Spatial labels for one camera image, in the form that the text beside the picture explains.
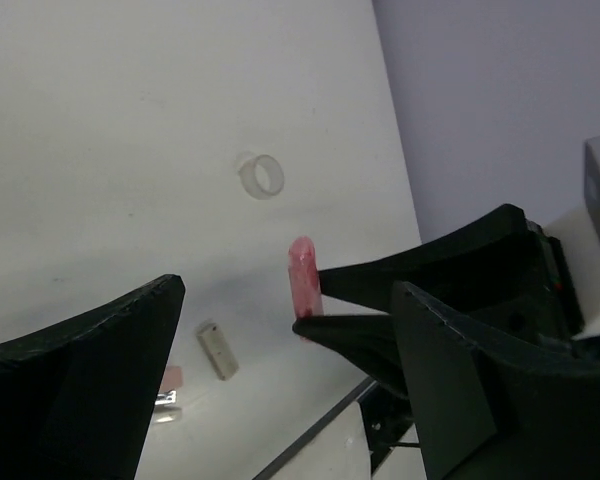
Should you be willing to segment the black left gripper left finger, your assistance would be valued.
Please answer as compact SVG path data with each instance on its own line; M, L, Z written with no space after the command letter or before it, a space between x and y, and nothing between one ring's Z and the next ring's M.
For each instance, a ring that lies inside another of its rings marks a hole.
M0 343L0 479L132 479L185 296L160 276Z

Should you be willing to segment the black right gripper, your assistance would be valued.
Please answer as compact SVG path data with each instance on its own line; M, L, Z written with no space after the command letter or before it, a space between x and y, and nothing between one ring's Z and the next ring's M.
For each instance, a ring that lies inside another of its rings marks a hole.
M411 250L323 269L323 294L389 313L408 282L460 313L549 350L572 350L584 317L561 242L505 204Z

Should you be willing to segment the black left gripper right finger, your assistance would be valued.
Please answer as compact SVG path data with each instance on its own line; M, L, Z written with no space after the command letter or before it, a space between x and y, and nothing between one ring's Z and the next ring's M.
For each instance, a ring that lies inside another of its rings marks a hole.
M392 318L430 479L600 479L600 363L509 335L410 283Z

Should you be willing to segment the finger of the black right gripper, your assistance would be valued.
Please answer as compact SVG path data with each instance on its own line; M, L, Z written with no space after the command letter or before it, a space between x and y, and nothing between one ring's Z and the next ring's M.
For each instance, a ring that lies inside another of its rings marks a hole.
M292 330L348 360L398 398L407 398L390 315L323 315L298 318Z

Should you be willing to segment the pink mini stapler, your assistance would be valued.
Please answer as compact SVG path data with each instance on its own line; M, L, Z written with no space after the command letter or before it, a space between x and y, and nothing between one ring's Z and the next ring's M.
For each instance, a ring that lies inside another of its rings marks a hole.
M177 394L183 383L182 368L167 366L154 403L152 424L171 423L181 418L182 409L177 406Z

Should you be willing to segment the grey white eraser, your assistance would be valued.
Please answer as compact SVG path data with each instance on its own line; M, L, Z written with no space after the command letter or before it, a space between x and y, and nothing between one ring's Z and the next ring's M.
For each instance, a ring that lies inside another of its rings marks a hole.
M218 324L207 321L196 330L196 338L219 380L231 379L239 364Z

